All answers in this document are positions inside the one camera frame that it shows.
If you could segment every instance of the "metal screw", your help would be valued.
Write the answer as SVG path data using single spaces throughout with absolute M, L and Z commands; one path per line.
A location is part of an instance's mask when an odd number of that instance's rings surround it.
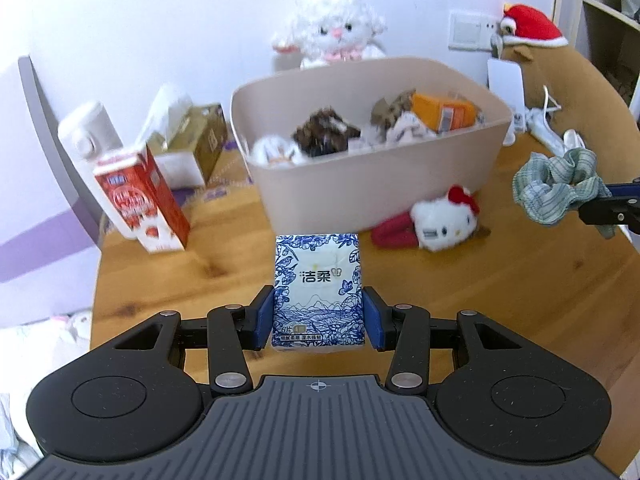
M 225 372 L 216 377 L 220 388 L 239 388 L 246 382 L 246 377 L 238 372 Z
M 422 377 L 411 372 L 400 372 L 391 377 L 391 383 L 398 388 L 416 388 L 422 384 Z

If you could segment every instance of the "light switch panel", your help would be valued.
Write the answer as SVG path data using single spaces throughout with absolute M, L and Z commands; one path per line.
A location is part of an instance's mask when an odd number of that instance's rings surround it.
M 449 48 L 491 51 L 491 36 L 498 30 L 498 18 L 488 14 L 454 11 L 449 17 Z

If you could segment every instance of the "white tissue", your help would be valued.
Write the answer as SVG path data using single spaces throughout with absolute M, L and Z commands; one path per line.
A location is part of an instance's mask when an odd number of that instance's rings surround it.
M 182 122 L 182 118 L 193 106 L 191 98 L 172 83 L 164 83 L 149 108 L 146 120 L 138 136 L 138 140 L 145 142 L 158 133 L 164 138 L 167 147 L 175 137 Z
M 361 127 L 359 138 L 367 146 L 377 146 L 378 144 L 385 143 L 386 131 L 384 130 L 384 128 L 381 128 L 376 124 L 366 124 L 366 126 Z
M 428 129 L 416 114 L 402 112 L 394 127 L 386 132 L 386 145 L 409 144 L 435 137 L 437 137 L 436 133 Z
M 370 152 L 374 147 L 375 144 L 371 144 L 361 137 L 352 137 L 351 139 L 347 139 L 348 153 Z
M 258 166 L 297 166 L 308 162 L 309 157 L 302 153 L 294 140 L 269 135 L 255 141 L 251 150 L 251 160 Z

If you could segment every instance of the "red plush hat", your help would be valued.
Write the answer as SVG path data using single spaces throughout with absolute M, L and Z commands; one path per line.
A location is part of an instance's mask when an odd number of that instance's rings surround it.
M 476 216 L 480 213 L 478 204 L 471 195 L 465 193 L 462 186 L 451 186 L 447 199 L 454 204 L 467 204 Z M 371 241 L 378 247 L 391 249 L 418 247 L 418 237 L 411 214 L 405 211 L 375 226 L 371 230 Z
M 560 29 L 543 12 L 526 5 L 505 6 L 500 30 L 504 44 L 547 47 L 569 44 Z

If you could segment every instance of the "beige storage box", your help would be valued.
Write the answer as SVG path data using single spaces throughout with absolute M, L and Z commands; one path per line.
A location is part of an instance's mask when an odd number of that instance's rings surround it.
M 309 115 L 332 106 L 347 122 L 369 123 L 380 98 L 400 92 L 456 94 L 473 102 L 484 125 L 437 139 L 335 153 L 291 168 L 252 164 L 247 150 L 264 135 L 290 137 Z M 248 83 L 231 99 L 231 126 L 276 234 L 354 233 L 444 195 L 452 184 L 478 190 L 511 122 L 487 88 L 430 59 L 398 57 L 291 70 Z

